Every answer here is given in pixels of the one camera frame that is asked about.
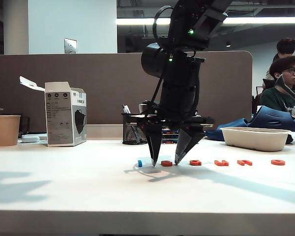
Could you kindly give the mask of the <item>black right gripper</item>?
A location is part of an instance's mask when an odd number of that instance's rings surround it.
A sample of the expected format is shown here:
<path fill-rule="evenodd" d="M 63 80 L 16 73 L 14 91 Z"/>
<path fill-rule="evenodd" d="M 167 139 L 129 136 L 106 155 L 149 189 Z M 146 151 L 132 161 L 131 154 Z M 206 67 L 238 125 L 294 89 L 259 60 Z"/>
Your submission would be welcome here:
<path fill-rule="evenodd" d="M 142 112 L 124 113 L 126 123 L 135 123 L 144 128 L 153 166 L 158 160 L 162 126 L 182 127 L 175 152 L 176 165 L 204 137 L 203 127 L 213 126 L 213 118 L 197 114 L 199 92 L 198 83 L 182 87 L 164 83 L 159 104 L 147 101 Z"/>

